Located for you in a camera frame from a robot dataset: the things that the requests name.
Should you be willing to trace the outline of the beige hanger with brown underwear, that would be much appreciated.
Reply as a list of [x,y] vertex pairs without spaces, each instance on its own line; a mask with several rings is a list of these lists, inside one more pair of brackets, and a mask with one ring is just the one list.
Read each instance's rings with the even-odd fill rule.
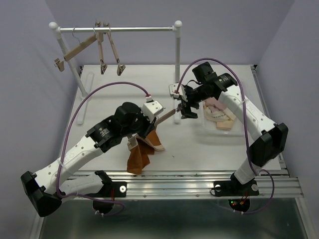
[[160,142],[160,139],[156,133],[157,126],[164,122],[165,120],[169,119],[170,117],[174,116],[176,113],[180,112],[180,106],[177,106],[175,109],[170,110],[168,113],[164,114],[162,117],[158,118],[155,122],[155,129],[153,129],[146,138],[142,138],[138,135],[136,136],[129,136],[128,137],[128,149],[134,149],[138,147],[140,144],[138,139],[146,144],[148,147],[154,149],[155,151],[164,151],[164,147]]

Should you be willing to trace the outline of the brown underwear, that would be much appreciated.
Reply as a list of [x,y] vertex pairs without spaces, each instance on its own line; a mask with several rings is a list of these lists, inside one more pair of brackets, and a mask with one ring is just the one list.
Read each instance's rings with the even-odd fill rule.
[[138,134],[131,137],[127,146],[130,151],[127,172],[135,175],[141,175],[143,169],[150,164],[149,155],[154,155],[156,151],[165,151],[155,129],[146,138],[141,138]]

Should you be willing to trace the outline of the cream beige underwear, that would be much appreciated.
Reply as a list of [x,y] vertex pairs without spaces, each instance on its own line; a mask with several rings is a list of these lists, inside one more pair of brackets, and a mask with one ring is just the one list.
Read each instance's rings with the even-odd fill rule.
[[216,124],[219,130],[231,130],[237,117],[227,108],[223,111],[211,112],[208,107],[203,106],[204,117]]

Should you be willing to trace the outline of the beige hanger with pink underwear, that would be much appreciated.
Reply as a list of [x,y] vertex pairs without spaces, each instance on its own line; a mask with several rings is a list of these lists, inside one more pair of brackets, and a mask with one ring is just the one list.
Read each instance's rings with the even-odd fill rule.
[[115,57],[115,60],[116,60],[116,63],[117,63],[117,75],[118,76],[121,76],[123,71],[125,70],[126,66],[125,64],[121,65],[120,63],[120,59],[119,59],[119,56],[118,56],[118,52],[117,52],[117,49],[115,47],[115,44],[114,44],[114,41],[113,41],[113,38],[112,38],[112,35],[111,35],[111,32],[108,31],[105,33],[107,36],[108,36],[108,39],[109,39],[109,43],[110,43],[110,46],[112,48],[112,52],[114,54],[114,57]]

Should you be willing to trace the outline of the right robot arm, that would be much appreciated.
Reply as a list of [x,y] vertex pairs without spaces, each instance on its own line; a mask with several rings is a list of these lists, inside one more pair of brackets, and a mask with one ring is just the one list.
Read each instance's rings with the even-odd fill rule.
[[277,124],[264,115],[246,96],[239,77],[228,66],[229,71],[217,75],[212,69],[211,58],[196,60],[198,66],[192,69],[198,87],[192,88],[179,81],[170,91],[180,101],[179,108],[184,119],[195,119],[199,103],[215,98],[224,104],[243,124],[246,160],[234,172],[229,188],[234,194],[241,194],[263,167],[285,149],[289,129],[284,123]]

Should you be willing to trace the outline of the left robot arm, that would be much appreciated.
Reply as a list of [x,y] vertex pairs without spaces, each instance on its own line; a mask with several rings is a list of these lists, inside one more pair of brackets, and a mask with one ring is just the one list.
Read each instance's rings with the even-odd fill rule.
[[63,202],[82,197],[93,201],[95,211],[112,215],[115,198],[127,193],[125,181],[114,182],[105,171],[71,180],[82,166],[111,148],[123,138],[137,134],[145,138],[154,128],[157,116],[163,112],[158,101],[144,103],[142,107],[125,102],[112,116],[93,126],[70,150],[63,150],[61,157],[45,168],[25,172],[21,182],[26,195],[40,217],[55,212]]

